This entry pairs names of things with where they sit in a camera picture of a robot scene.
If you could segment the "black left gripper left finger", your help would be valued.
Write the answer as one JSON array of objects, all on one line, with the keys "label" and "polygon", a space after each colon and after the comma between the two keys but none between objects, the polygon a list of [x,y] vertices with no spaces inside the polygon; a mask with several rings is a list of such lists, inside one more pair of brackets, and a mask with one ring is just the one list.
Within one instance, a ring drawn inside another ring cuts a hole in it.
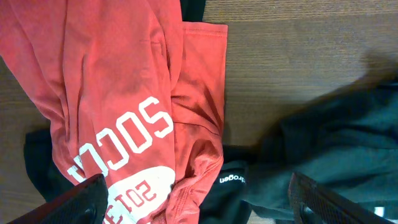
[{"label": "black left gripper left finger", "polygon": [[104,175],[96,174],[8,224],[102,224],[107,206]]}]

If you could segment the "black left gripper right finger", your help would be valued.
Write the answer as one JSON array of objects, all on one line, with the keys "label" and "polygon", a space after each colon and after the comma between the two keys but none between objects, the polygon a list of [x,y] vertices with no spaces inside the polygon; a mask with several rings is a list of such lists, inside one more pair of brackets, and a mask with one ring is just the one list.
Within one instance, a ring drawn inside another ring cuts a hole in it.
[{"label": "black left gripper right finger", "polygon": [[298,224],[394,224],[299,172],[292,174],[288,195]]}]

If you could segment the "dark green t-shirt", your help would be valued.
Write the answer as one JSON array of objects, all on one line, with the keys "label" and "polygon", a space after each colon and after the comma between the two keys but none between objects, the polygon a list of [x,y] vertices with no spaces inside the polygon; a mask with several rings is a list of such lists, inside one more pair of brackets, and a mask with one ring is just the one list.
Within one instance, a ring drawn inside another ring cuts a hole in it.
[{"label": "dark green t-shirt", "polygon": [[397,218],[397,80],[315,104],[283,119],[248,169],[244,200],[259,216],[291,219],[301,172],[368,210]]}]

